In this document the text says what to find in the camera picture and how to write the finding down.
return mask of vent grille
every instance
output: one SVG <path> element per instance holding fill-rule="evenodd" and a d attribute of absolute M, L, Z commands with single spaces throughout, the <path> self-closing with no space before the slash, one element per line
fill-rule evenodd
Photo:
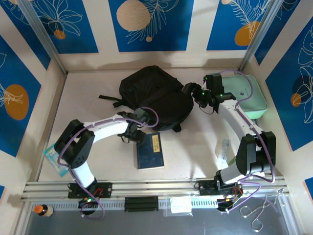
<path fill-rule="evenodd" d="M 76 211 L 78 210 L 78 202 L 40 202 L 34 203 L 32 211 L 36 205 L 46 204 L 52 206 L 55 211 Z M 105 210 L 123 210 L 124 209 L 124 200 L 108 200 L 101 202 Z M 158 207 L 159 209 L 165 209 L 167 202 L 165 199 L 159 199 Z M 204 208 L 217 208 L 217 200 L 211 198 L 191 198 L 191 205 L 193 209 L 204 209 Z M 100 208 L 89 208 L 84 210 L 100 210 Z"/>

